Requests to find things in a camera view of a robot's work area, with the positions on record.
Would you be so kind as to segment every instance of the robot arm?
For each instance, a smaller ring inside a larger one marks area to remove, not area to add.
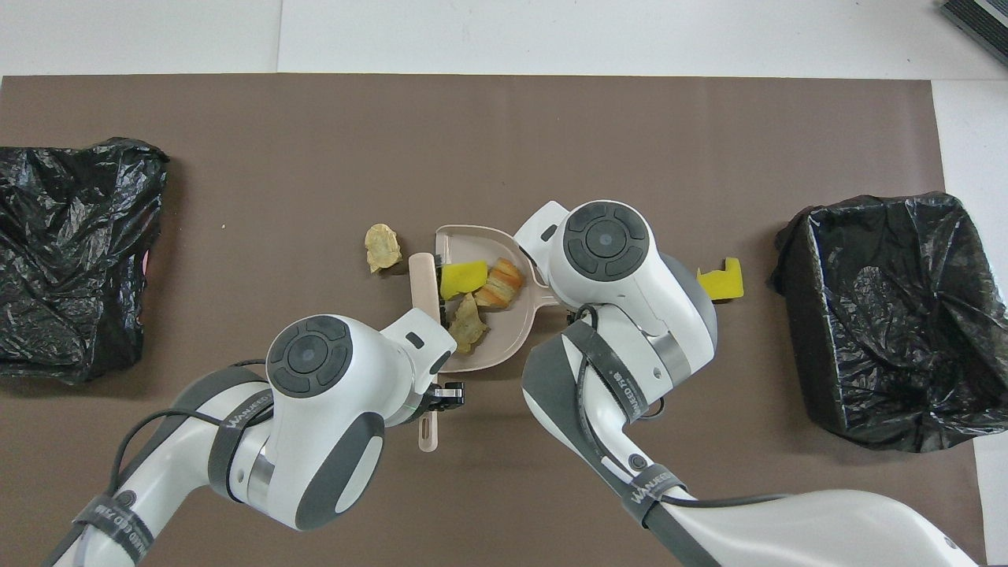
[[[694,498],[623,428],[714,356],[706,293],[619,203],[571,212],[548,203],[515,239],[579,313],[530,353],[522,376],[529,409],[684,565],[976,565],[925,519],[878,494]]]
[[[270,346],[268,382],[230,367],[186,388],[170,412],[187,415],[164,420],[45,564],[135,565],[208,484],[295,530],[329,523],[367,487],[386,426],[461,405],[461,386],[449,398],[431,383],[455,348],[419,310],[381,332],[333,315],[291,324]]]

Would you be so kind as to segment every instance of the yellow sponge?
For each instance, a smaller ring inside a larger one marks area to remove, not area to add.
[[[742,263],[739,262],[739,258],[725,258],[725,269],[707,273],[701,273],[698,269],[697,280],[713,301],[734,300],[745,294],[742,289]]]
[[[475,292],[487,282],[487,262],[479,260],[442,266],[440,295],[445,301]]]

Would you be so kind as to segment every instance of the bread piece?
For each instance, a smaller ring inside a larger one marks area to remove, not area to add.
[[[459,344],[456,352],[466,354],[473,349],[473,343],[479,341],[489,328],[483,324],[483,321],[480,321],[480,312],[476,308],[476,300],[473,299],[473,295],[466,294],[462,303],[459,304],[459,309],[455,310],[455,316],[448,328],[448,333]]]
[[[486,285],[476,292],[476,305],[506,309],[524,285],[525,278],[513,263],[504,258],[497,258]]]

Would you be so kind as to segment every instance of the black trash bag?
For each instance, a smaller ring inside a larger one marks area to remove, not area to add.
[[[0,147],[0,376],[79,383],[140,359],[167,161],[124,138]]]
[[[1008,318],[943,193],[810,207],[777,234],[805,410],[871,449],[946,449],[1008,427]]]

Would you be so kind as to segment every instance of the black strap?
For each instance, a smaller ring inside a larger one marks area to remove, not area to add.
[[[623,507],[641,526],[644,526],[644,517],[661,499],[666,490],[673,486],[685,488],[685,484],[678,477],[658,463],[640,471],[640,474],[630,481],[630,486],[633,489],[623,494]]]
[[[255,418],[272,407],[273,392],[269,388],[264,388],[250,395],[227,418],[221,420],[221,425],[217,428],[217,435],[214,437],[214,444],[210,447],[210,459],[207,462],[210,486],[218,494],[235,501],[241,501],[231,493],[231,488],[228,486],[231,463],[235,459],[235,452],[238,451],[238,445],[242,441],[245,429]]]
[[[579,321],[563,330],[578,350],[585,353],[588,361],[598,372],[603,383],[620,405],[628,422],[632,422],[647,412],[647,400],[637,385],[626,364],[620,359],[606,339],[602,338],[591,325]]]
[[[154,536],[135,512],[107,494],[99,494],[77,515],[74,519],[74,528],[42,565],[55,565],[88,526],[94,526],[117,543],[133,560],[134,565],[147,555],[147,551],[154,543]]]

